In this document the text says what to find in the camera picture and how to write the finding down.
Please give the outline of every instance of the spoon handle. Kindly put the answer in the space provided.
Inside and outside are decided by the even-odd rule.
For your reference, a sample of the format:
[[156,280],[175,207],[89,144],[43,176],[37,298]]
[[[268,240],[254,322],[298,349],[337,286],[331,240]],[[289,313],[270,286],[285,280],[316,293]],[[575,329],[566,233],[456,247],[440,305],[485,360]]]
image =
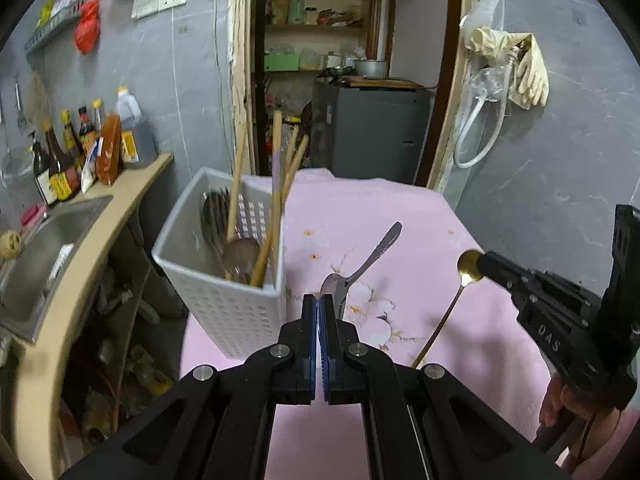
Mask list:
[[396,240],[398,240],[400,231],[402,231],[402,224],[400,222],[396,222],[391,226],[391,229],[386,232],[385,237],[380,240],[378,246],[373,249],[373,252],[369,256],[369,258],[367,258],[367,261],[364,262],[358,270],[356,270],[351,276],[347,278],[347,286],[351,285],[351,283],[355,282],[360,276],[362,276],[365,271],[369,269],[369,267],[372,266],[373,263],[380,256],[382,256],[385,251],[394,244]]
[[465,290],[465,285],[460,285],[460,287],[458,288],[458,291],[456,292],[456,295],[453,297],[453,301],[451,301],[451,304],[449,305],[449,308],[444,313],[444,316],[442,316],[442,319],[438,323],[436,330],[434,330],[433,334],[431,334],[431,337],[427,341],[427,344],[422,347],[422,350],[420,350],[418,357],[416,357],[414,359],[414,362],[411,363],[411,368],[417,368],[418,365],[420,364],[420,361],[422,361],[426,353],[429,351],[429,348],[433,346],[433,343],[436,341],[436,338],[438,337],[438,334],[442,330],[442,327],[444,326],[444,324],[447,322],[447,319],[449,319],[449,314],[451,314],[453,307],[456,306],[456,303],[458,302],[458,298],[460,297],[460,294],[462,294],[463,290]]

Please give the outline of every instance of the silver bolt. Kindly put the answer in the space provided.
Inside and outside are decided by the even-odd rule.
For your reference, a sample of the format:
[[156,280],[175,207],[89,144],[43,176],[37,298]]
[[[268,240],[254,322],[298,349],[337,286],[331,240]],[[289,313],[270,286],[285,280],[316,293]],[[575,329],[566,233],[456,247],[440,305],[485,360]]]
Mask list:
[[424,374],[430,379],[441,379],[444,377],[444,368],[432,363],[424,367]]
[[200,365],[193,371],[193,377],[198,381],[208,381],[213,377],[213,368],[209,365]]
[[351,343],[348,350],[351,355],[360,357],[369,351],[369,347],[364,343]]
[[277,357],[278,359],[288,356],[289,352],[289,347],[287,345],[283,345],[282,343],[277,343],[269,348],[269,353],[272,356]]

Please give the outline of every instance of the utensil basket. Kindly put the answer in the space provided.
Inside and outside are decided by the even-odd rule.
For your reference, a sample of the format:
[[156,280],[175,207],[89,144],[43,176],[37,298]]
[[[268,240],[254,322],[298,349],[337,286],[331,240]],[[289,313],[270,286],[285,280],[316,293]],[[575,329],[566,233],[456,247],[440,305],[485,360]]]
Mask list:
[[[207,335],[229,358],[245,358],[277,342],[286,322],[284,229],[280,226],[278,268],[267,268],[264,287],[224,279],[224,270],[202,237],[200,207],[209,189],[229,189],[233,178],[202,168],[169,214],[152,255]],[[270,222],[271,193],[242,182],[237,227],[243,237],[261,244]]]

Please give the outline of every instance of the golden spoon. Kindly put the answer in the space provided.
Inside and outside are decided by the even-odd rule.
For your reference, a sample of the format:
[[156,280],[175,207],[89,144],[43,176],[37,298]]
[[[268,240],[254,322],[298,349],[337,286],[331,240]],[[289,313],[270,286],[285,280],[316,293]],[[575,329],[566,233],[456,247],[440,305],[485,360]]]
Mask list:
[[451,301],[451,304],[449,305],[449,308],[445,312],[444,316],[442,316],[442,319],[438,323],[436,330],[434,330],[433,334],[431,334],[431,337],[427,341],[427,344],[422,347],[422,350],[420,350],[418,357],[414,359],[413,363],[411,363],[411,368],[417,368],[420,364],[420,361],[422,361],[425,354],[429,351],[429,348],[433,346],[434,341],[436,341],[438,334],[449,318],[449,314],[451,314],[453,307],[456,306],[456,302],[458,301],[460,294],[462,294],[462,291],[465,290],[465,287],[469,283],[476,283],[484,278],[484,274],[482,274],[478,270],[478,258],[481,255],[482,253],[480,251],[476,251],[475,249],[469,249],[460,254],[460,257],[458,258],[458,275],[460,276],[460,288],[456,292],[456,295],[453,298],[453,301]]

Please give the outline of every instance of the sink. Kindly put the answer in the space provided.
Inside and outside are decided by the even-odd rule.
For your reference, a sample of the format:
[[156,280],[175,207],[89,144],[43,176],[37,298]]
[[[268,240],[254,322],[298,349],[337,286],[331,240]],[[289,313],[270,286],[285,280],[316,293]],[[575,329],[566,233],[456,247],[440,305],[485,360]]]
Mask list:
[[[111,196],[60,204],[22,241],[22,253],[0,270],[0,325],[35,343],[49,303],[78,246],[111,201]],[[60,249],[73,244],[50,279]]]

